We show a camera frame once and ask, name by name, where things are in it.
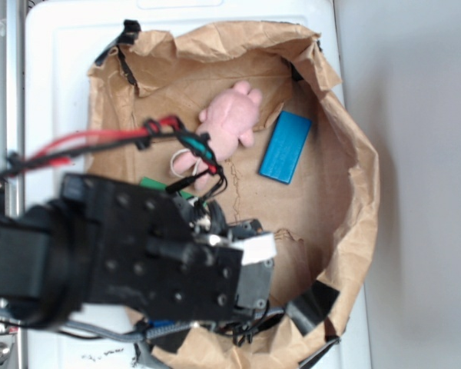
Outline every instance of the crumpled paper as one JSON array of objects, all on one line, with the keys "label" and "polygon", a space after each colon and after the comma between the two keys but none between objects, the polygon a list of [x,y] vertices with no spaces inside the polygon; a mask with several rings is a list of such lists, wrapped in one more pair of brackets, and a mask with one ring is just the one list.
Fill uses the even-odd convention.
[{"label": "crumpled paper", "polygon": [[[217,201],[227,221],[257,218],[275,233],[273,304],[286,303],[316,279],[340,291],[328,326],[322,323],[305,337],[288,317],[243,347],[194,328],[177,354],[153,351],[174,369],[295,368],[324,345],[326,335],[345,330],[372,261],[379,162],[331,91],[341,80],[320,51],[319,37],[303,26],[276,22],[218,22],[178,38],[142,32],[134,45],[120,47],[137,87],[127,82],[115,48],[89,71],[92,128],[135,128],[148,117],[177,114],[194,130],[199,111],[220,91],[242,79],[259,88],[264,102],[256,144],[223,163],[229,187]],[[303,80],[292,79],[292,68]],[[257,174],[282,109],[313,121],[289,185]],[[126,147],[96,154],[89,171],[134,183],[144,176],[171,183],[168,163],[179,148],[165,141],[147,151]]]}]

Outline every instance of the screw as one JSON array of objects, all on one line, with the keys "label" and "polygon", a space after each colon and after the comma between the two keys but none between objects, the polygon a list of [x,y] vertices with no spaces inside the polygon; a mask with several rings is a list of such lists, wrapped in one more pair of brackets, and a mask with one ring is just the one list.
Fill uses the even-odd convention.
[{"label": "screw", "polygon": [[181,273],[187,274],[190,271],[190,267],[188,267],[187,264],[182,264],[180,270]]},{"label": "screw", "polygon": [[91,179],[86,178],[84,180],[85,187],[87,188],[93,188],[94,187],[94,182]]},{"label": "screw", "polygon": [[182,302],[182,301],[183,301],[183,297],[184,297],[184,296],[183,296],[183,294],[182,294],[181,292],[176,292],[176,293],[174,294],[174,300],[175,300],[176,302]]},{"label": "screw", "polygon": [[217,303],[219,304],[219,306],[225,306],[225,304],[227,303],[227,295],[219,294],[217,298]]},{"label": "screw", "polygon": [[154,203],[151,200],[146,200],[145,209],[147,209],[149,211],[153,211],[155,209]]},{"label": "screw", "polygon": [[135,263],[135,265],[133,266],[133,271],[135,272],[136,275],[142,276],[142,275],[145,274],[145,272],[147,270],[145,269],[144,263],[139,261],[139,262]]},{"label": "screw", "polygon": [[263,298],[256,301],[256,307],[258,309],[264,309],[265,306],[267,306],[267,302]]},{"label": "screw", "polygon": [[0,342],[0,359],[7,357],[9,354],[10,354],[10,348],[3,342]]},{"label": "screw", "polygon": [[114,273],[116,269],[118,269],[118,262],[116,260],[109,259],[109,260],[106,260],[106,262],[104,263],[104,266],[106,267],[106,269],[108,269],[108,271],[110,271],[111,273]]},{"label": "screw", "polygon": [[130,204],[130,196],[127,194],[118,194],[116,196],[116,202],[122,207],[127,208]]},{"label": "screw", "polygon": [[222,269],[222,275],[225,279],[229,279],[232,275],[232,270],[228,267],[225,267],[224,269]]}]

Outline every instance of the black clip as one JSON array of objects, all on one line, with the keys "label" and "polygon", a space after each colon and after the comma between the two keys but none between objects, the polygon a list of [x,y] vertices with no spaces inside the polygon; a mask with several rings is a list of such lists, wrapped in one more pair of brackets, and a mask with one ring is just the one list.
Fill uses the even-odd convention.
[{"label": "black clip", "polygon": [[109,55],[109,51],[119,45],[133,45],[141,32],[140,23],[129,19],[124,21],[123,32],[95,59],[94,63],[100,67]]}]

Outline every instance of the plush pig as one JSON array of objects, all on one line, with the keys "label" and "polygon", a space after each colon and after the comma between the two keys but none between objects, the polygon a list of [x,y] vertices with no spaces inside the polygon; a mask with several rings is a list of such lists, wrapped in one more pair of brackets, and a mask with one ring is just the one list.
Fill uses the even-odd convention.
[{"label": "plush pig", "polygon": [[[262,99],[260,90],[251,88],[247,81],[239,81],[233,88],[222,91],[200,112],[201,125],[196,133],[210,135],[209,145],[217,161],[228,159],[236,151],[239,141],[246,148],[253,146],[253,126],[258,122]],[[176,175],[181,176],[195,165],[195,174],[208,168],[203,162],[197,163],[198,158],[189,151],[175,155],[173,159],[171,168]],[[198,178],[194,187],[198,191],[204,189],[209,177]]]}]

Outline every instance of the blue rectangular sponge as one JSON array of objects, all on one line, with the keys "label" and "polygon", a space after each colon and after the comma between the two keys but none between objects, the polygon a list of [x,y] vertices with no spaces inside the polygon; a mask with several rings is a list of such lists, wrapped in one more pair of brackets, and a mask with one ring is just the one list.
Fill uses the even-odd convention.
[{"label": "blue rectangular sponge", "polygon": [[261,163],[260,175],[289,184],[310,126],[309,119],[282,111]]}]

